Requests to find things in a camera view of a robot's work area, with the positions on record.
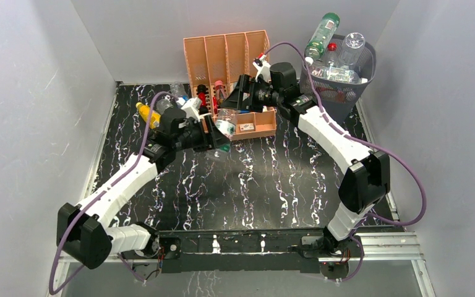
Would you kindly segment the clear bottle dark green label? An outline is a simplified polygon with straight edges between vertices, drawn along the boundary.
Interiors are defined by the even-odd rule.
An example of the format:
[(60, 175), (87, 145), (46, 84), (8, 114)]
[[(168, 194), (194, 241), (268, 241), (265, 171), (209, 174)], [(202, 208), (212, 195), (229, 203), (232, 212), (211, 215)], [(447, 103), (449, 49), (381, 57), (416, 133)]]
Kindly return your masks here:
[(170, 99), (166, 99), (166, 98), (160, 99), (155, 104), (155, 110), (159, 114), (163, 114), (167, 109), (173, 108), (173, 107), (174, 107), (174, 104), (170, 101)]

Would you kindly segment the yellow juice bottle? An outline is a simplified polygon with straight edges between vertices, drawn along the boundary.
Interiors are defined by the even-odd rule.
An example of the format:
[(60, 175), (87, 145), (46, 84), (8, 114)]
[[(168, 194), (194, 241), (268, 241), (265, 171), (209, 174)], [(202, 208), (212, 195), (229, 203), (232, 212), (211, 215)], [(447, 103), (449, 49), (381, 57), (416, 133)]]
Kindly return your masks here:
[(150, 128), (158, 128), (160, 125), (161, 114), (156, 111), (151, 111), (148, 105), (145, 105), (141, 102), (136, 104), (137, 111), (139, 115), (143, 118), (146, 123), (149, 123)]

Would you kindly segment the green tinted bottle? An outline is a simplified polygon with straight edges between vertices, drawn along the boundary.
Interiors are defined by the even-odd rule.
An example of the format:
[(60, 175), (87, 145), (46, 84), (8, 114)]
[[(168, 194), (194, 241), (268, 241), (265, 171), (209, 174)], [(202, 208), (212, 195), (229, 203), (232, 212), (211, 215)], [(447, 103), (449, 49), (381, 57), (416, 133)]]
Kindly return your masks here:
[(340, 25), (340, 18), (334, 12), (326, 13), (304, 50), (304, 67), (313, 65), (325, 55), (328, 44)]

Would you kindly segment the clear bottle red blue label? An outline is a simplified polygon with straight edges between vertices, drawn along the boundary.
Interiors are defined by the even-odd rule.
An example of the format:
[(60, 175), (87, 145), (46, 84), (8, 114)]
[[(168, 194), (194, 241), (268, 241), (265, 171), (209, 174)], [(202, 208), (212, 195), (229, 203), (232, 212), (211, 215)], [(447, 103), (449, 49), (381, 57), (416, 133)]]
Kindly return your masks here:
[(328, 67), (341, 67), (341, 61), (339, 59), (337, 49), (338, 46), (334, 42), (331, 42), (327, 45), (325, 64)]

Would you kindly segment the clear bottle green cap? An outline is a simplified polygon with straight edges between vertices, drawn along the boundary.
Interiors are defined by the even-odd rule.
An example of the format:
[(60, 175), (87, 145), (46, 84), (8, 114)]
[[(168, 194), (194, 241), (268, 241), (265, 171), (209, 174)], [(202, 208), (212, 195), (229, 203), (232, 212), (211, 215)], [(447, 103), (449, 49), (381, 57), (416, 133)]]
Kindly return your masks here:
[[(218, 110), (218, 116), (216, 119), (216, 127), (222, 132), (229, 140), (233, 139), (236, 133), (236, 116), (237, 110), (220, 108)], [(208, 159), (214, 161), (225, 161), (229, 155), (230, 143), (219, 146), (216, 149), (209, 150), (205, 156)]]

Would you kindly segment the red label cola bottle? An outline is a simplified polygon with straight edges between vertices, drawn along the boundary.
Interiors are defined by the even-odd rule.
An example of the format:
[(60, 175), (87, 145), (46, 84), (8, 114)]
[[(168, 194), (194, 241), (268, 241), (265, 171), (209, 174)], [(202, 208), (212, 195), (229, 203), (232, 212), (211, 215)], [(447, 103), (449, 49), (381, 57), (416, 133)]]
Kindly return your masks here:
[(350, 89), (343, 90), (339, 88), (317, 87), (316, 91), (321, 99), (337, 103), (347, 103), (356, 97), (356, 92)]

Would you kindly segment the clear water bottle white cap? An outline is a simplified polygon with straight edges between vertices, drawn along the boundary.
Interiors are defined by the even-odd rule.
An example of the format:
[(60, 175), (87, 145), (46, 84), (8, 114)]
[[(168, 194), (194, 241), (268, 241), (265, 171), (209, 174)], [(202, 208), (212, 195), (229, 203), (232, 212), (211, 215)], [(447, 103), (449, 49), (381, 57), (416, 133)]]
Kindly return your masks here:
[(364, 84), (368, 82), (367, 78), (359, 77), (357, 72), (351, 69), (343, 69), (339, 67), (317, 66), (310, 68), (311, 74), (334, 82), (345, 84)]

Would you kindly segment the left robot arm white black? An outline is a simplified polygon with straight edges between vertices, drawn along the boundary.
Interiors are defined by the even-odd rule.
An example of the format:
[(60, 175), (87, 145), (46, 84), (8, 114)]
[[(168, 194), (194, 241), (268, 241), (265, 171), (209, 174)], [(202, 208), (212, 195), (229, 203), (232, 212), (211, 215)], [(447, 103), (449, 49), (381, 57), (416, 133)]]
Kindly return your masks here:
[(77, 205), (64, 204), (58, 212), (58, 252), (89, 269), (109, 256), (135, 251), (155, 257), (159, 232), (142, 222), (112, 227), (116, 214), (141, 189), (172, 163), (181, 150), (206, 152), (230, 143), (235, 130), (220, 120), (201, 116), (196, 109), (173, 108), (161, 115), (159, 126), (145, 128), (139, 153), (131, 155), (107, 182)]

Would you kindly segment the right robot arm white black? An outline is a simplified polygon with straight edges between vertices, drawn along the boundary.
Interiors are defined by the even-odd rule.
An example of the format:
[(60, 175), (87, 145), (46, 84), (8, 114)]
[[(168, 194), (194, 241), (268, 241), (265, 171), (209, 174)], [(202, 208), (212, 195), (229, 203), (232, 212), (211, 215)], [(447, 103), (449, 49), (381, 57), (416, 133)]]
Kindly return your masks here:
[(302, 246), (340, 256), (347, 250), (356, 228), (389, 192), (390, 157), (352, 139), (348, 131), (329, 117), (319, 97), (303, 94), (290, 63), (276, 63), (269, 71), (269, 82), (262, 76), (240, 75), (220, 108), (261, 112), (266, 106), (274, 107), (332, 157), (343, 174), (338, 190), (340, 203), (323, 235), (314, 241), (303, 239)]

